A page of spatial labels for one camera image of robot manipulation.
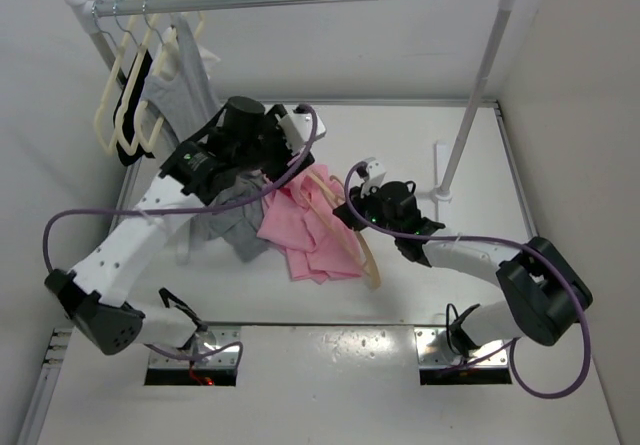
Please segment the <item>pink t shirt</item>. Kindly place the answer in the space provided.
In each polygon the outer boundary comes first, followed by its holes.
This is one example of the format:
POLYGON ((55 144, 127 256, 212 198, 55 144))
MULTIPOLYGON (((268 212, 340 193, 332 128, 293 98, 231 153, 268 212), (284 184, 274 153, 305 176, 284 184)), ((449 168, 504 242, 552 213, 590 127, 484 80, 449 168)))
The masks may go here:
POLYGON ((332 214, 333 210, 325 202, 319 187, 309 178, 312 171, 319 173, 336 193, 342 192, 342 186, 330 177, 326 165, 308 167, 285 186, 262 199, 264 217, 257 236, 284 254, 290 278, 294 281, 309 279, 322 284, 327 280, 360 277, 363 275, 361 270, 305 200, 310 198, 349 237, 351 230, 332 214))

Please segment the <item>beige plastic hanger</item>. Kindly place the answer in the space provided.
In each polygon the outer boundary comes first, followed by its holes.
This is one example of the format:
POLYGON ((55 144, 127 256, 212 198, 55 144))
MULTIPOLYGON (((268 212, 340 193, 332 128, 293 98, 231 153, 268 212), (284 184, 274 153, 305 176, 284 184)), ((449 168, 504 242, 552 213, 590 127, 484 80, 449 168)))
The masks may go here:
MULTIPOLYGON (((339 205, 345 204, 344 194, 342 192, 336 193, 334 189, 322 179, 319 173, 312 171, 309 173, 309 178, 319 187, 325 202, 332 210, 335 210, 339 205)), ((368 287, 371 290, 379 289, 382 284, 381 275, 377 261, 365 237, 360 232, 353 231, 350 231, 348 237, 347 233, 340 231, 338 226, 334 224, 328 218, 328 215, 323 213, 318 206, 314 205, 310 198, 305 198, 305 200, 323 226, 340 244, 342 250, 349 255, 351 261, 368 277, 368 287)))

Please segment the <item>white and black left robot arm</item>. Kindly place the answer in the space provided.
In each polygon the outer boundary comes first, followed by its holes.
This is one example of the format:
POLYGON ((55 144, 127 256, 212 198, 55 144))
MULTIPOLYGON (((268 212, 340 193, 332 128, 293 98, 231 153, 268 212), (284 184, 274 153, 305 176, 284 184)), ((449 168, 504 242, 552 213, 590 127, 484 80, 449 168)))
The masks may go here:
POLYGON ((141 273, 193 217, 241 208, 280 188, 313 162, 312 144, 326 130, 308 104, 265 108, 243 96, 227 100, 160 166, 149 188, 86 258, 49 269, 44 284, 71 323, 103 354, 143 344, 167 358, 199 362, 206 324, 162 288, 162 306, 128 297, 141 273))

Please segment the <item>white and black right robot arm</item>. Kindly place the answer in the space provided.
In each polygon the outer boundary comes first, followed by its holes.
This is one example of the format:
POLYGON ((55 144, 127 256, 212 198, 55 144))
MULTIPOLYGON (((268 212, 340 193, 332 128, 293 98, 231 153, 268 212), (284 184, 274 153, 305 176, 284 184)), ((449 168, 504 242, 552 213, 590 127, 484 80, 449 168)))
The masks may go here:
POLYGON ((503 293, 503 300, 473 305, 447 326, 442 341, 449 357, 520 337, 551 346, 577 322, 574 306, 591 306, 591 291, 549 240, 536 236, 521 250, 456 239, 452 229, 421 214, 414 191, 411 181, 388 182, 367 195, 354 187, 333 214, 354 231, 387 230, 411 262, 475 277, 503 293))

